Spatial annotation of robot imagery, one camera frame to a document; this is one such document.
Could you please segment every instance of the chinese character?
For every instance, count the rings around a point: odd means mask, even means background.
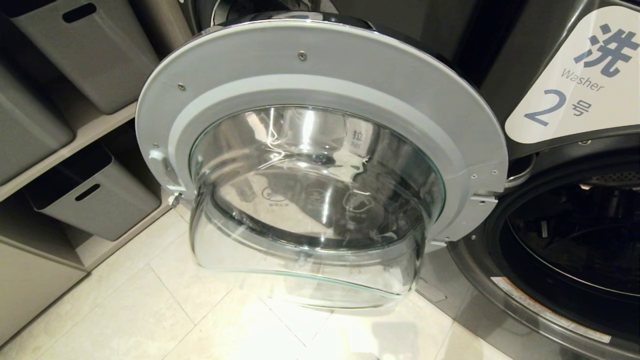
[[[361,141],[362,140],[362,133],[359,131],[353,131],[353,139],[356,141]]]
[[[578,101],[577,103],[573,104],[573,110],[575,111],[575,113],[573,113],[573,116],[582,116],[584,113],[588,113],[590,107],[590,103],[584,100]]]
[[[608,24],[604,24],[600,26],[600,31],[603,35],[606,35],[611,32],[611,28]],[[640,47],[640,44],[633,41],[635,36],[636,33],[632,31],[627,32],[622,29],[618,29],[615,33],[604,39],[602,41],[602,45],[598,46],[598,49],[596,49],[596,51],[600,53],[598,57],[585,61],[593,55],[593,50],[589,49],[574,57],[573,60],[575,63],[584,61],[584,67],[594,67],[609,59],[600,70],[600,73],[608,78],[613,78],[615,75],[620,73],[620,69],[615,67],[618,61],[628,63],[629,60],[632,59],[631,55],[627,55],[623,53],[623,51],[627,48],[635,51]],[[591,43],[591,46],[594,46],[600,43],[600,39],[598,39],[596,35],[592,35],[589,37],[589,43]],[[609,47],[611,44],[615,44],[615,46],[613,48]]]

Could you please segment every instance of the number 2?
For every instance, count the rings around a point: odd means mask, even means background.
[[[560,108],[562,108],[566,103],[566,95],[560,90],[553,90],[553,89],[545,90],[545,95],[548,95],[548,94],[554,94],[555,96],[558,96],[558,102],[555,105],[551,106],[549,109],[527,113],[527,114],[524,114],[524,117],[529,120],[533,120],[542,126],[549,125],[548,122],[542,120],[538,116],[551,114],[554,111],[560,110]]]

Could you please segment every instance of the curved glass bowl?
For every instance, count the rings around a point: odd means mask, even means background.
[[[429,158],[397,133],[308,106],[213,124],[190,167],[200,265],[306,306],[378,307],[411,292],[445,196]]]

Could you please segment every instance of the shelf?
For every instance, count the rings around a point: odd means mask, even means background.
[[[160,206],[116,241],[105,240],[99,236],[86,234],[76,228],[66,227],[67,236],[71,244],[76,248],[76,253],[84,264],[84,270],[88,272],[92,271],[119,248],[140,234],[142,230],[146,229],[169,211],[171,206],[169,206],[167,202],[168,196],[169,193],[163,192]]]
[[[134,102],[113,114],[105,115],[69,83],[52,84],[47,92],[58,105],[76,137],[62,149],[0,186],[0,201],[5,200],[78,150],[133,119],[136,114],[137,103]]]

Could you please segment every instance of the bin handle hole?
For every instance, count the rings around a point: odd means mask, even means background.
[[[64,20],[67,24],[71,24],[72,22],[76,22],[95,13],[96,10],[97,8],[93,3],[86,3],[62,14],[62,20]]]
[[[89,195],[95,193],[100,188],[100,184],[93,184],[89,187],[89,189],[82,192],[82,194],[76,196],[76,201],[85,200]]]

